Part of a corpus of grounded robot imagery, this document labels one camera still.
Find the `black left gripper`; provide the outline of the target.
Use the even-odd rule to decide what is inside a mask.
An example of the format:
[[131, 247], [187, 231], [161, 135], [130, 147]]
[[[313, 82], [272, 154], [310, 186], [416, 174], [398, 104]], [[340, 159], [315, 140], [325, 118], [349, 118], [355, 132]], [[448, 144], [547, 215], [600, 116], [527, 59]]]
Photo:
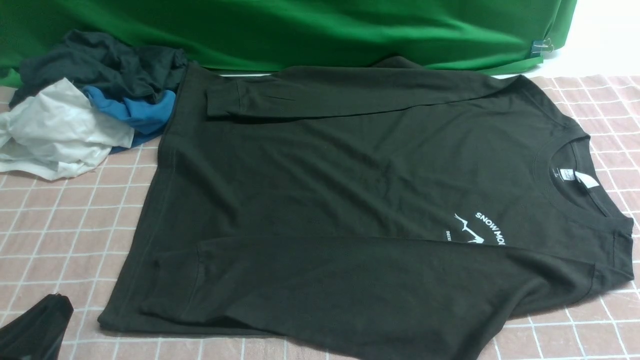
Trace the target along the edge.
[[74, 308], [68, 296], [48, 294], [0, 330], [2, 360], [57, 360]]

